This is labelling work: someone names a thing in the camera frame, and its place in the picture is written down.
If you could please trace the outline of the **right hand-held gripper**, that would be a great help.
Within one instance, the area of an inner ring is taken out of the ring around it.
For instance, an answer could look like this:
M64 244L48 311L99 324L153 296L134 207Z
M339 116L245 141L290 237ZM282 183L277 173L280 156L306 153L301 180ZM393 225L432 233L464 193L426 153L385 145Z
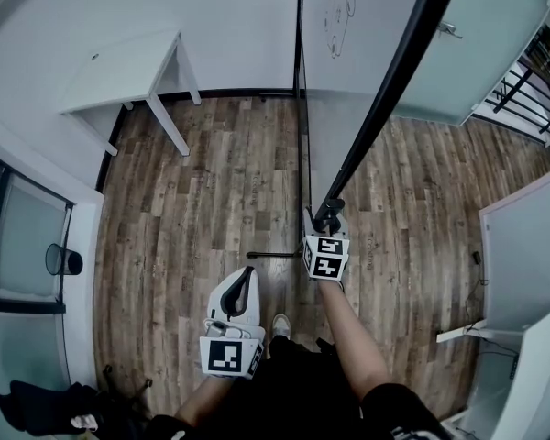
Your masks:
M347 220L337 214L331 223L331 236L314 227L311 207L303 208L303 251L302 261L308 278L317 281L334 281L345 290L342 276L349 260Z

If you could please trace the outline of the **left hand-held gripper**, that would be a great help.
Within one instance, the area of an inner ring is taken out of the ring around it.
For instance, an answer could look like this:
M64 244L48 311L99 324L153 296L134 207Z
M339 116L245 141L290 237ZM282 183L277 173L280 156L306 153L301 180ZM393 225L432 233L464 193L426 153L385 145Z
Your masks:
M199 343L203 373L252 379L263 355L266 335L265 329L258 326L259 275L252 266L227 275L212 290L208 317L204 321L206 333Z

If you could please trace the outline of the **black framed whiteboard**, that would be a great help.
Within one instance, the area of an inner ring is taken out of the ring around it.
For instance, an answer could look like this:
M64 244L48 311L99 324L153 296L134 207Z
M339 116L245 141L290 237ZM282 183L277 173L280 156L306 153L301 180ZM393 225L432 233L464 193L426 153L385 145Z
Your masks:
M342 191L383 129L451 0L298 0L301 192L331 235Z

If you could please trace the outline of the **person's left forearm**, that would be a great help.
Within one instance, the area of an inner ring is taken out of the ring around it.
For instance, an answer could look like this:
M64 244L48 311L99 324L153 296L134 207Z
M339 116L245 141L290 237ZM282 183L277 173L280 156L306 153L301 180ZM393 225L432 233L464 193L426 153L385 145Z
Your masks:
M191 427L199 426L219 407L234 383L234 379L207 377L181 404L175 417Z

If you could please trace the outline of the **person's right forearm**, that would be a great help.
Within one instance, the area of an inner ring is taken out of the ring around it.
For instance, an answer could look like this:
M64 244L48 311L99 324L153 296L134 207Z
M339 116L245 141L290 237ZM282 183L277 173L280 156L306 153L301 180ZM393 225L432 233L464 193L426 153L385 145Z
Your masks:
M362 401L374 388L391 381L387 364L340 285L332 280L319 280L318 289L342 370L352 391Z

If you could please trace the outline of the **person's white shoe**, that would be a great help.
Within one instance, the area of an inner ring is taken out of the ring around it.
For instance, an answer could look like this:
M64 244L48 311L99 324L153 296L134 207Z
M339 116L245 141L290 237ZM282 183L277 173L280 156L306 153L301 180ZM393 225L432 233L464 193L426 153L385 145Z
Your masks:
M271 324L272 336L283 336L287 339L290 339L291 332L291 322L288 316L283 313L276 314Z

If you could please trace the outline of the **person's black clothing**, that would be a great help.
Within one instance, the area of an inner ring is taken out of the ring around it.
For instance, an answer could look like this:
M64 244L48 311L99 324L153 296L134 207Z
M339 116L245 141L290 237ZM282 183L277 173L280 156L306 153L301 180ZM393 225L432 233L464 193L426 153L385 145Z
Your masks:
M253 379L237 381L197 427L155 416L143 440L451 440L409 388L375 387L360 400L336 352L311 352L282 336Z

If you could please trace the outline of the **black mesh trash bin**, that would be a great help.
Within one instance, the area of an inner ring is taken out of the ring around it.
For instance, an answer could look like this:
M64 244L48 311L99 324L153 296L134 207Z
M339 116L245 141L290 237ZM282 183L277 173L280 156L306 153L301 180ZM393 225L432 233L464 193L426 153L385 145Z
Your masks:
M77 251L52 243L45 254L45 265L50 275L75 276L83 271L83 257Z

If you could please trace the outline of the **black office chair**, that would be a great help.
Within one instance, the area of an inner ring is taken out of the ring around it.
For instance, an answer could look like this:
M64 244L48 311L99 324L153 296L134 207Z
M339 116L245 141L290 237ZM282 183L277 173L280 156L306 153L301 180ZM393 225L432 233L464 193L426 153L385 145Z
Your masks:
M104 367L107 388L96 390L79 382L67 390L48 390L12 381L10 392L0 394L0 412L16 430L32 436L92 433L98 440L144 440L149 423L141 401L153 381L146 379L132 396L124 395Z

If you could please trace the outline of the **black metal railing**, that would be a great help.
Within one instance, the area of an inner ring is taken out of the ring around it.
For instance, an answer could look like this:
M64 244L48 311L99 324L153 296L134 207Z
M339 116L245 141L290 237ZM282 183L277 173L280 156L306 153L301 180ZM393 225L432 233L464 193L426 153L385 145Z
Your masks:
M550 78L525 59L513 63L475 115L550 148Z

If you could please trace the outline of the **black framed window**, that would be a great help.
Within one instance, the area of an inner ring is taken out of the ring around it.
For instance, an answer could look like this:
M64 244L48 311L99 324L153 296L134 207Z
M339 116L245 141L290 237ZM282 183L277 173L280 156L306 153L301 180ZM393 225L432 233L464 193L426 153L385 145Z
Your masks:
M64 314L74 204L0 160L0 313Z

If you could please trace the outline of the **frosted glass door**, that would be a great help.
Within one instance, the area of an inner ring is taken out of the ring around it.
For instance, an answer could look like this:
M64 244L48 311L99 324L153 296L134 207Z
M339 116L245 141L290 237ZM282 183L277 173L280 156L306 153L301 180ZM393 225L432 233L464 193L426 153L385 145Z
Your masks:
M542 26L550 0L451 0L442 20L462 39L437 30L394 113L464 123L501 81Z

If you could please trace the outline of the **white standing desk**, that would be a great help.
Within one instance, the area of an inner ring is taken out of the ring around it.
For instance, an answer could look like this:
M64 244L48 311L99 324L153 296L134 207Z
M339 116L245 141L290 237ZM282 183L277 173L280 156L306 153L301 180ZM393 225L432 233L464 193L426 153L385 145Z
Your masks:
M454 440L528 440L550 382L550 312L519 330L481 320L441 333L436 342L462 336L479 340L478 362L466 408L442 426Z

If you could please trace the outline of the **small white table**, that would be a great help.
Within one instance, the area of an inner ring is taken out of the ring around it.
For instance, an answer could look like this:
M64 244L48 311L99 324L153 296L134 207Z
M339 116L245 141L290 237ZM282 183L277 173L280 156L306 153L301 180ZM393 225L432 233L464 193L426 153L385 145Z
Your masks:
M65 89L58 113L75 121L104 151L115 156L117 149L85 120L83 112L116 104L130 109L133 103L143 101L176 149L187 157L190 149L158 94L160 81L170 60L176 60L176 76L184 78L192 102L199 105L198 83L181 32L179 29L166 29L125 39L94 51Z

